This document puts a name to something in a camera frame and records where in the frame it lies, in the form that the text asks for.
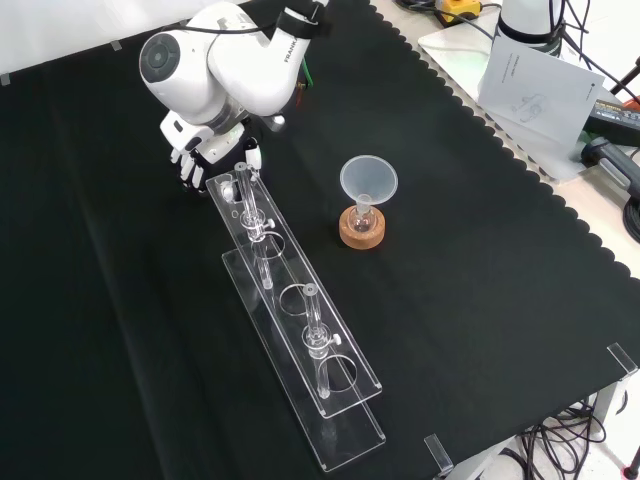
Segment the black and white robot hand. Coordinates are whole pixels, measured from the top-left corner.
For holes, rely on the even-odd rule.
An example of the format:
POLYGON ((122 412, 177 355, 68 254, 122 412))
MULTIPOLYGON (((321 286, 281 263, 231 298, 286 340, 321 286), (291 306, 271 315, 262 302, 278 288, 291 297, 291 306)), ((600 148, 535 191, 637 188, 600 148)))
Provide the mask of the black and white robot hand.
POLYGON ((172 147, 170 161, 181 184, 188 190, 204 193, 206 182, 218 175, 223 160, 236 153, 258 176, 262 152, 257 139, 248 132, 250 124, 251 120, 244 118, 228 132, 215 133, 207 125, 192 125, 170 111, 160 129, 172 147))

